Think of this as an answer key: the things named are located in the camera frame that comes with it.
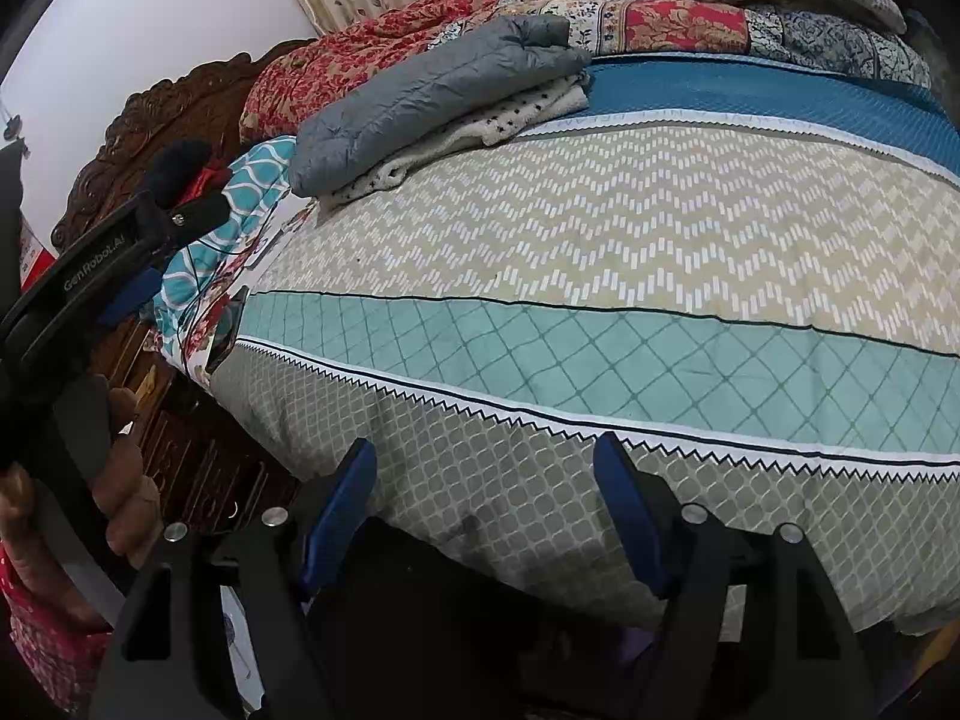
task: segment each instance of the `wood carving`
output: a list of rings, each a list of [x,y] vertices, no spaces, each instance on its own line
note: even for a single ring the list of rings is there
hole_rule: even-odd
[[[130,196],[151,157],[177,138],[202,138],[214,156],[232,160],[240,143],[240,115],[253,81],[277,57],[308,43],[291,40],[256,62],[239,53],[227,62],[208,62],[174,82],[162,80],[131,95],[123,113],[107,128],[104,144],[74,182],[66,213],[51,240],[63,252],[86,230]]]

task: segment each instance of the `human hand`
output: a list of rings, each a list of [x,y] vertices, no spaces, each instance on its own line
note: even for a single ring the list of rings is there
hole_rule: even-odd
[[[112,389],[109,413],[110,429],[117,434],[136,413],[136,396],[129,389]],[[134,567],[141,567],[162,530],[160,493],[154,480],[143,475],[140,449],[128,436],[118,435],[114,440],[90,491],[109,519],[110,549],[126,556]],[[13,570],[32,595],[80,624],[104,624],[35,528],[35,501],[34,483],[22,466],[13,464],[0,474],[0,541]]]

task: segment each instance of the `person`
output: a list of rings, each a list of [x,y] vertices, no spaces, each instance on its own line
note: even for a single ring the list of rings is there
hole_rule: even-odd
[[[138,568],[160,536],[160,493],[143,474],[143,458],[121,428],[136,418],[129,389],[109,393],[116,435],[104,467],[91,485],[109,519],[107,542]],[[11,610],[11,639],[51,700],[79,712],[96,685],[110,627],[83,599],[32,523],[35,488],[19,464],[0,474],[0,590]]]

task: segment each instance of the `gray honeycomb pattern fabric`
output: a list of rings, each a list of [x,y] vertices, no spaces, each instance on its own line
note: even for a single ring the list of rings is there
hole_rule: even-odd
[[[594,484],[592,440],[390,394],[243,344],[212,386],[299,477],[330,473],[354,437],[367,437],[379,461],[373,510],[388,522],[542,598],[656,624],[661,604],[632,577]],[[920,632],[957,611],[960,485],[781,473],[643,446],[630,455],[728,525],[797,522],[857,630],[891,617]],[[733,590],[727,637],[741,613]]]

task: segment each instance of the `silver screw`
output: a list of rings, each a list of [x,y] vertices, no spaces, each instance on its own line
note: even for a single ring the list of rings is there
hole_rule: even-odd
[[[803,531],[792,522],[781,525],[781,538],[788,544],[799,544],[803,541]]]
[[[267,509],[266,512],[260,515],[260,521],[263,522],[268,528],[275,528],[277,525],[282,525],[287,521],[287,517],[290,517],[289,512],[282,506],[275,506],[272,509]]]
[[[167,541],[180,541],[181,538],[187,535],[189,530],[184,522],[172,522],[167,525],[163,531],[163,537],[166,538]]]
[[[683,509],[680,509],[680,516],[683,522],[689,522],[691,525],[703,525],[707,521],[707,510],[698,503],[688,503]]]

